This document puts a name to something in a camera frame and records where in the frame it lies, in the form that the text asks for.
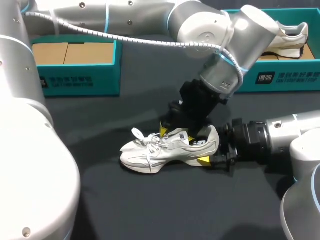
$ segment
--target sneaker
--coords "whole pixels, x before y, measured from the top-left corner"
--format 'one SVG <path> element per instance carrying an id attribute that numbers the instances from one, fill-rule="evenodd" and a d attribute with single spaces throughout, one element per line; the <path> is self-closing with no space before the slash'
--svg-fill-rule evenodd
<path id="1" fill-rule="evenodd" d="M 182 128 L 163 137 L 155 133 L 144 137 L 136 128 L 132 129 L 132 133 L 137 140 L 121 148 L 120 160 L 128 169 L 143 174 L 156 174 L 171 161 L 203 167 L 198 159 L 214 155 L 220 143 L 218 132 L 212 125 L 200 131 L 191 142 L 188 133 Z"/>
<path id="2" fill-rule="evenodd" d="M 301 58 L 308 40 L 308 24 L 285 26 L 277 21 L 279 33 L 262 56 L 275 55 L 289 59 Z"/>

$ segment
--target teal shoe box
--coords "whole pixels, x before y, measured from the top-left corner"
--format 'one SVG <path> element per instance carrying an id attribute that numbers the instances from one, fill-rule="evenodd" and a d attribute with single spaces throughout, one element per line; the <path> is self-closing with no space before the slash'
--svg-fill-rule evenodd
<path id="1" fill-rule="evenodd" d="M 235 13 L 238 10 L 227 10 Z M 320 10 L 318 8 L 263 9 L 286 26 L 308 24 L 308 41 L 314 59 L 258 60 L 245 75 L 238 93 L 320 91 Z"/>
<path id="2" fill-rule="evenodd" d="M 45 97 L 120 95 L 120 42 L 61 35 L 40 37 L 31 43 Z"/>

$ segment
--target shoe tongue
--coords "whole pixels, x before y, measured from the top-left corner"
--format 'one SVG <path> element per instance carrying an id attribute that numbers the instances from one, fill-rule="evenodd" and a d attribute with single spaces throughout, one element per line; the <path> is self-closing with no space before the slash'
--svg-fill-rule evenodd
<path id="1" fill-rule="evenodd" d="M 180 132 L 176 132 L 174 134 L 169 134 L 167 136 L 167 138 L 163 139 L 163 141 L 165 143 L 175 142 L 175 141 L 182 141 L 185 144 L 189 145 L 189 136 L 188 136 L 188 133 L 186 131 L 180 131 Z"/>

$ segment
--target shoe sole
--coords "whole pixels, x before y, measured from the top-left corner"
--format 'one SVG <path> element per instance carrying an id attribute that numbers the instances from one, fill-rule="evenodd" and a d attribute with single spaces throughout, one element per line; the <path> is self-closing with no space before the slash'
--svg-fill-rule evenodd
<path id="1" fill-rule="evenodd" d="M 274 49 L 268 49 L 267 52 L 264 52 L 262 56 L 277 56 L 277 57 L 282 57 L 282 58 L 287 58 L 287 59 L 300 59 L 301 56 L 304 53 L 304 48 L 299 48 L 299 49 L 279 49 L 279 48 L 274 48 Z"/>
<path id="2" fill-rule="evenodd" d="M 167 161 L 166 163 L 162 164 L 162 165 L 159 165 L 159 166 L 154 166 L 152 167 L 152 171 L 150 168 L 148 167 L 134 167 L 134 166 L 129 166 L 129 165 L 126 165 L 125 163 L 121 162 L 122 165 L 124 165 L 126 168 L 132 170 L 132 171 L 135 171 L 135 172 L 138 172 L 138 173 L 142 173 L 142 174 L 157 174 L 160 172 L 160 170 L 168 163 L 172 162 L 174 160 L 171 160 L 171 161 Z M 205 164 L 204 162 L 199 162 L 198 158 L 197 159 L 192 159 L 192 160 L 188 160 L 188 161 L 181 161 L 179 160 L 179 162 L 182 162 L 182 163 L 185 163 L 189 166 L 192 166 L 192 167 L 209 167 L 211 166 L 210 163 L 207 163 Z"/>

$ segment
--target black cloth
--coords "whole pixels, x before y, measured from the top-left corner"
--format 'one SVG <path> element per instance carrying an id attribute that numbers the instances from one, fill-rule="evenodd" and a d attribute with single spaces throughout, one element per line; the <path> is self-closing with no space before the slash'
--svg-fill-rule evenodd
<path id="1" fill-rule="evenodd" d="M 120 166 L 131 128 L 157 132 L 168 102 L 179 100 L 183 82 L 203 64 L 181 49 L 125 46 L 123 53 L 120 97 L 47 100 L 81 173 L 72 240 L 285 240 L 280 203 L 292 184 L 285 158 L 241 162 L 230 174 L 171 164 L 140 175 Z M 316 110 L 319 102 L 317 92 L 236 94 L 210 117 L 215 126 L 264 121 Z"/>

